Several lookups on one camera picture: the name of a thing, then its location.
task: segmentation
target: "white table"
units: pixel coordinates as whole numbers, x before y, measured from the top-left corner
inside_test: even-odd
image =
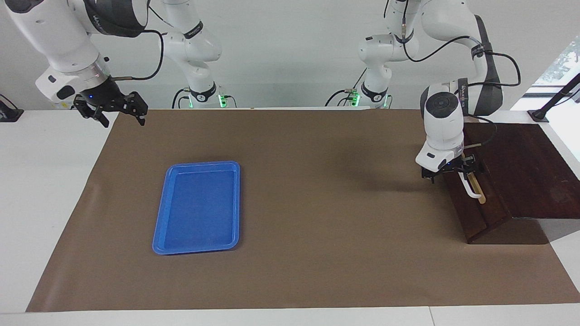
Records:
[[[109,114],[111,122],[116,115]],[[531,120],[502,111],[497,122]],[[542,125],[580,178],[578,162]],[[27,111],[0,124],[0,325],[409,325],[543,326],[580,324],[580,304],[490,307],[390,307],[24,313],[93,168],[109,129],[75,111]],[[554,250],[580,288],[580,233]]]

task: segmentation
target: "plastic tray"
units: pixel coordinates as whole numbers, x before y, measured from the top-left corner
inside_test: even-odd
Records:
[[[233,161],[174,165],[167,171],[153,251],[228,250],[240,238],[240,166]]]

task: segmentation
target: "white wall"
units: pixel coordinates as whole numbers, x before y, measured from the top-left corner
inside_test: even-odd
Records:
[[[357,45],[372,34],[385,33],[384,1],[364,0],[251,0],[196,1],[205,23],[224,45],[223,57],[211,63],[217,82],[240,106],[321,106],[339,88],[352,87],[364,65]],[[164,15],[158,1],[152,1]],[[578,0],[471,0],[472,11],[488,29],[494,50],[519,62],[523,86],[506,89],[505,109],[545,71],[580,32]],[[150,28],[168,31],[150,17]],[[0,8],[0,92],[26,109],[50,108],[36,90],[35,79],[46,60],[19,34]],[[418,27],[420,55],[441,45]],[[95,35],[94,43],[111,58],[114,75],[148,75],[158,60],[157,40],[146,34],[136,39]],[[509,61],[497,61],[503,81],[515,80]],[[395,63],[393,107],[417,107],[421,92],[434,82],[474,74],[470,53],[451,45],[423,63]],[[121,82],[122,90],[136,90],[152,108],[168,107],[173,94],[186,86],[185,78],[166,61],[152,81]]]

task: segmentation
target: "black stand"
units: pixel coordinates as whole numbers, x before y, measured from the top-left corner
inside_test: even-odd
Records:
[[[541,109],[536,111],[528,111],[530,117],[532,117],[535,122],[549,122],[548,119],[546,119],[546,114],[548,111],[550,111],[551,108],[558,104],[558,102],[568,93],[570,93],[576,86],[578,86],[578,84],[580,84],[580,74],[576,75],[576,77],[574,77],[568,83],[568,85],[564,86],[564,88],[558,94],[554,95],[554,97]]]
[[[0,101],[0,122],[16,122],[20,119],[20,116],[24,113],[24,110],[12,109]]]

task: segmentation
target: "white robotic arm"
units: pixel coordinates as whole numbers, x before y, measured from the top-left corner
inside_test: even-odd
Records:
[[[463,116],[492,114],[503,102],[501,86],[517,86],[519,82],[500,83],[494,62],[497,54],[492,51],[485,25],[464,0],[390,0],[385,12],[390,34],[374,35],[360,46],[359,56],[367,64],[368,71],[357,90],[360,105],[380,107],[385,102],[392,77],[386,63],[424,61],[442,48],[423,59],[414,59],[419,48],[413,37],[414,25],[419,15],[430,37],[446,42],[445,45],[456,42],[466,46],[471,52],[476,76],[433,84],[423,92],[420,108],[427,139],[416,158],[424,178],[432,179],[443,172],[461,172],[466,180],[466,172],[473,168],[469,164],[474,165],[474,158],[462,157]],[[471,197],[478,197],[467,182],[463,184]]]
[[[206,62],[219,59],[222,46],[204,28],[191,0],[162,0],[168,20],[179,32],[163,35],[165,55],[183,70],[195,107],[226,106]],[[147,104],[138,93],[124,95],[116,81],[148,78],[111,77],[90,34],[136,37],[147,31],[150,0],[5,0],[9,15],[24,36],[49,61],[36,85],[51,101],[74,98],[85,118],[108,120],[103,112],[120,111],[145,123]]]
[[[145,123],[147,104],[138,93],[124,95],[89,34],[136,37],[147,24],[147,0],[5,0],[8,13],[50,67],[36,81],[53,102],[75,97],[85,118],[108,120],[103,112],[119,111]]]
[[[220,86],[213,80],[206,64],[220,58],[221,43],[204,27],[193,1],[162,1],[167,11],[167,21],[179,30],[163,36],[165,56],[173,60],[185,74],[191,104],[195,108],[227,106]]]
[[[367,37],[359,45],[358,56],[367,65],[365,80],[358,86],[359,105],[382,107],[387,99],[387,91],[393,73],[387,64],[408,60],[404,52],[415,56],[419,51],[419,42],[414,38],[415,17],[419,13],[421,0],[409,0],[406,24],[403,28],[403,17],[406,1],[390,0],[386,9],[385,21],[389,34]]]

